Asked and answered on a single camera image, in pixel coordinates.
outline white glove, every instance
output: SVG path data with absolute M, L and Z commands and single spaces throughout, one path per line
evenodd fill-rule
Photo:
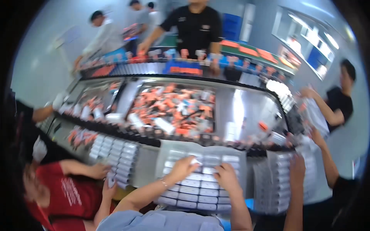
M 33 153 L 32 153 L 33 159 L 37 161 L 38 163 L 40 163 L 43 160 L 43 158 L 46 156 L 46 153 L 47 153 L 46 145 L 44 141 L 40 139 L 40 136 L 38 136 L 35 144 L 33 145 Z
M 65 92 L 59 93 L 53 102 L 53 109 L 59 110 L 67 99 L 68 95 Z

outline black hair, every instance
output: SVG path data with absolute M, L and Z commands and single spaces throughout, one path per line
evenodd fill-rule
M 356 81 L 356 69 L 354 68 L 354 66 L 352 65 L 352 63 L 348 59 L 343 60 L 340 63 L 340 66 L 341 67 L 345 67 L 346 70 L 347 70 L 347 73 L 348 73 L 349 77 L 353 81 Z
M 18 145 L 16 143 L 11 144 L 6 154 L 10 156 L 10 162 L 12 164 L 13 183 L 17 187 L 17 190 L 24 194 L 26 190 L 23 183 L 23 173 L 26 166 L 31 164 L 31 160 L 27 160 L 26 158 L 24 143 L 20 142 Z
M 103 12 L 101 12 L 100 10 L 95 11 L 94 13 L 92 13 L 90 17 L 90 22 L 93 22 L 95 19 L 97 19 L 100 16 L 103 16 Z
M 129 6 L 132 6 L 133 4 L 140 4 L 140 2 L 138 0 L 131 0 Z
M 148 7 L 150 8 L 150 9 L 154 9 L 154 2 L 150 2 L 150 3 L 148 3 Z

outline hand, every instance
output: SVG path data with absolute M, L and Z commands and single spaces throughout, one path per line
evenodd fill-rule
M 199 164 L 197 163 L 193 165 L 191 164 L 191 161 L 194 158 L 195 156 L 188 156 L 176 161 L 172 171 L 166 176 L 165 180 L 168 180 L 169 184 L 175 184 L 176 182 L 185 179 L 199 167 Z
M 78 69 L 78 66 L 79 66 L 80 61 L 81 61 L 81 59 L 82 59 L 82 58 L 83 58 L 83 56 L 82 56 L 82 55 L 80 55 L 80 56 L 78 56 L 78 57 L 76 58 L 76 60 L 74 61 L 74 66 L 73 66 L 73 70 L 74 70 L 74 71 Z
M 290 160 L 290 190 L 303 189 L 305 180 L 305 160 L 302 155 L 294 155 Z
M 322 147 L 326 145 L 324 138 L 321 136 L 319 130 L 315 127 L 311 127 L 311 139 L 317 144 L 317 146 Z
M 144 53 L 144 55 L 148 52 L 149 48 L 150 48 L 150 43 L 144 41 L 142 43 L 140 43 L 138 45 L 138 49 L 137 49 L 137 52 L 136 52 L 136 55 L 138 56 L 140 53 Z
M 111 166 L 97 163 L 89 168 L 91 178 L 100 180 L 107 176 L 107 173 L 111 170 Z
M 67 93 L 65 92 L 59 93 L 57 97 L 55 97 L 55 100 L 53 101 L 53 109 L 56 111 L 59 110 L 62 107 L 66 97 Z
M 109 178 L 107 177 L 104 181 L 104 186 L 103 186 L 103 193 L 102 193 L 103 199 L 112 200 L 112 198 L 117 192 L 117 182 L 114 183 L 113 187 L 109 188 L 108 181 L 109 181 Z
M 35 144 L 33 145 L 33 153 L 32 153 L 33 159 L 37 163 L 40 163 L 43 160 L 43 158 L 46 156 L 46 153 L 47 153 L 46 145 L 44 141 L 40 139 L 40 136 L 38 136 Z
M 211 69 L 211 73 L 213 76 L 219 76 L 220 75 L 220 66 L 218 63 L 214 63 L 212 62 L 211 63 L 211 66 L 210 66 L 210 69 Z
M 238 178 L 236 177 L 235 170 L 228 163 L 222 163 L 220 166 L 216 166 L 215 169 L 218 173 L 214 173 L 214 177 L 218 183 L 223 187 L 229 194 L 232 193 L 243 193 Z
M 312 99 L 317 93 L 311 88 L 302 88 L 300 91 L 301 98 L 309 98 Z

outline man in black t-shirt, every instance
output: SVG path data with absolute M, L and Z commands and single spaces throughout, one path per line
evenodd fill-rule
M 196 50 L 205 50 L 220 54 L 222 41 L 221 19 L 218 12 L 207 6 L 208 0 L 189 0 L 188 6 L 174 10 L 168 18 L 157 27 L 153 33 L 138 46 L 139 52 L 147 52 L 151 44 L 165 31 L 170 31 L 172 26 L 177 26 L 179 31 L 177 51 L 182 49 L 189 52 L 188 58 L 197 59 Z M 211 63 L 211 70 L 219 74 L 218 60 Z
M 287 215 L 265 215 L 260 217 L 254 231 L 282 231 L 285 226 L 303 227 L 304 231 L 330 231 L 333 230 L 332 227 L 335 222 L 341 218 L 343 208 L 350 202 L 359 181 L 348 180 L 339 176 L 325 140 L 314 127 L 312 128 L 311 137 L 321 149 L 326 181 L 333 190 L 333 196 L 325 201 L 303 206 L 303 222 L 298 218 L 286 220 L 289 211 Z
M 37 164 L 47 164 L 64 159 L 76 159 L 36 126 L 36 123 L 44 121 L 53 114 L 55 109 L 60 108 L 63 99 L 64 96 L 58 95 L 53 105 L 39 109 L 33 109 L 16 100 L 17 120 L 22 119 L 20 139 L 23 142 L 25 153 L 30 154 L 24 157 L 27 161 L 34 160 Z
M 329 132 L 344 125 L 353 113 L 351 98 L 352 86 L 356 80 L 356 70 L 348 60 L 343 60 L 340 65 L 341 76 L 339 87 L 334 87 L 327 92 L 327 100 L 323 100 L 314 90 L 303 88 L 301 97 L 312 98 L 320 108 L 326 119 Z

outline ceiling light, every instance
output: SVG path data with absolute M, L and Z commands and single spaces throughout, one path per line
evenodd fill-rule
M 305 23 L 302 19 L 300 18 L 297 18 L 296 16 L 292 15 L 292 14 L 288 14 L 290 17 L 292 17 L 297 23 L 301 24 L 303 27 L 306 27 L 308 29 L 310 29 L 310 27 L 307 25 L 307 23 Z
M 339 46 L 337 44 L 337 42 L 333 39 L 332 36 L 330 36 L 330 34 L 327 34 L 326 32 L 324 32 L 326 37 L 329 39 L 329 41 L 332 43 L 332 45 L 336 48 L 336 49 L 339 49 Z

